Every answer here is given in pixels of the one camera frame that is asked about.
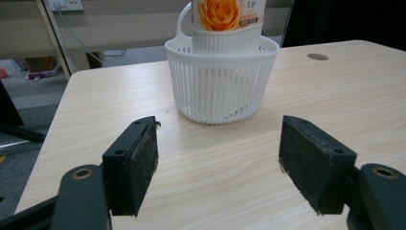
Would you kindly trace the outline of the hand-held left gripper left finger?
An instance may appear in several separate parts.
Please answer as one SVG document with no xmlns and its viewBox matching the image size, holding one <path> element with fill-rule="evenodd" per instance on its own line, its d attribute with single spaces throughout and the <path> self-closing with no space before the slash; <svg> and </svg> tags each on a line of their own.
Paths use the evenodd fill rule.
<svg viewBox="0 0 406 230">
<path fill-rule="evenodd" d="M 108 206 L 113 216 L 138 216 L 159 154 L 154 116 L 132 122 L 102 155 Z"/>
</svg>

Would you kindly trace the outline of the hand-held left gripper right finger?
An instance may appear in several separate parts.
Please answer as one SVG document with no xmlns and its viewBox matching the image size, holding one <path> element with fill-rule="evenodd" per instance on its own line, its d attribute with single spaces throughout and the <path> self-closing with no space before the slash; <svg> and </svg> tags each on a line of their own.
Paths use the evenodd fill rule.
<svg viewBox="0 0 406 230">
<path fill-rule="evenodd" d="M 317 214 L 342 213 L 356 156 L 311 122 L 283 116 L 279 163 Z"/>
</svg>

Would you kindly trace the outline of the white plastic basket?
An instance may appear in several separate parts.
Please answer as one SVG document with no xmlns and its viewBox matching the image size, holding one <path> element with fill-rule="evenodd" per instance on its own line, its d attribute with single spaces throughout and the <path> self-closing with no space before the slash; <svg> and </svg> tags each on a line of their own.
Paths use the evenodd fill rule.
<svg viewBox="0 0 406 230">
<path fill-rule="evenodd" d="M 258 111 L 280 46 L 261 34 L 263 23 L 229 32 L 197 30 L 191 2 L 165 44 L 176 106 L 201 124 L 243 120 Z"/>
</svg>

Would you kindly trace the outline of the white pump bottle orange label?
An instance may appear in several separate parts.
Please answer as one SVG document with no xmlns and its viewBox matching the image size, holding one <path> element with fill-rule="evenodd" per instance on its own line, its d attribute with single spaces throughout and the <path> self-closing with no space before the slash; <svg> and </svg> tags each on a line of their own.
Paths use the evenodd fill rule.
<svg viewBox="0 0 406 230">
<path fill-rule="evenodd" d="M 192 0 L 192 26 L 229 32 L 263 23 L 267 0 Z"/>
</svg>

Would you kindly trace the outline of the black metal stand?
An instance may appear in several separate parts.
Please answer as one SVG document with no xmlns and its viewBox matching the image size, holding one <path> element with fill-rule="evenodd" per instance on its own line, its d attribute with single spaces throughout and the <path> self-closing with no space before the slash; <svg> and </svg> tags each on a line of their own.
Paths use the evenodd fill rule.
<svg viewBox="0 0 406 230">
<path fill-rule="evenodd" d="M 24 128 L 24 122 L 22 121 L 9 93 L 1 81 L 0 132 L 35 143 L 41 143 L 45 140 L 44 134 Z"/>
</svg>

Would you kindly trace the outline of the pink and purple item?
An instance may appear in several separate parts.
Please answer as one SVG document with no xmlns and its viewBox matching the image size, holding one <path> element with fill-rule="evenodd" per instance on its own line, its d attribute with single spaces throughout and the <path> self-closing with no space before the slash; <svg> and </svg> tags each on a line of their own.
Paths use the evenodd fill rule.
<svg viewBox="0 0 406 230">
<path fill-rule="evenodd" d="M 25 79 L 30 81 L 39 81 L 41 79 L 55 77 L 56 75 L 57 71 L 40 71 L 27 74 Z"/>
</svg>

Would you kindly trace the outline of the brown cardboard box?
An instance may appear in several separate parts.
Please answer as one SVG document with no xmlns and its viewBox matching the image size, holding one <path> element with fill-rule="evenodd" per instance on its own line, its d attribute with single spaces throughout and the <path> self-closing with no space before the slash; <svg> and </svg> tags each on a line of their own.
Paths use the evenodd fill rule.
<svg viewBox="0 0 406 230">
<path fill-rule="evenodd" d="M 54 70 L 58 64 L 56 57 L 29 57 L 24 59 L 31 73 Z"/>
</svg>

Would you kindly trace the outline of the metal floor rail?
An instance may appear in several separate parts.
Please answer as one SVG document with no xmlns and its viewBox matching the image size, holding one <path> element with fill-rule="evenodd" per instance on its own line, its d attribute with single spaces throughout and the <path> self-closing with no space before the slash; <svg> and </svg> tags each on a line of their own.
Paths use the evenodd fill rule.
<svg viewBox="0 0 406 230">
<path fill-rule="evenodd" d="M 12 154 L 23 153 L 31 150 L 40 150 L 41 143 L 34 143 L 29 141 L 20 141 L 5 145 L 0 145 L 0 156 L 7 156 Z"/>
</svg>

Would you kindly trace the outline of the white wall socket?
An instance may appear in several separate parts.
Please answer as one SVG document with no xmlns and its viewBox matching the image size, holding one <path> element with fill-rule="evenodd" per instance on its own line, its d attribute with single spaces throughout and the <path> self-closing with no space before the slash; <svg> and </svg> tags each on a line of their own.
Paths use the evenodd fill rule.
<svg viewBox="0 0 406 230">
<path fill-rule="evenodd" d="M 53 12 L 82 12 L 84 7 L 81 0 L 48 0 Z"/>
</svg>

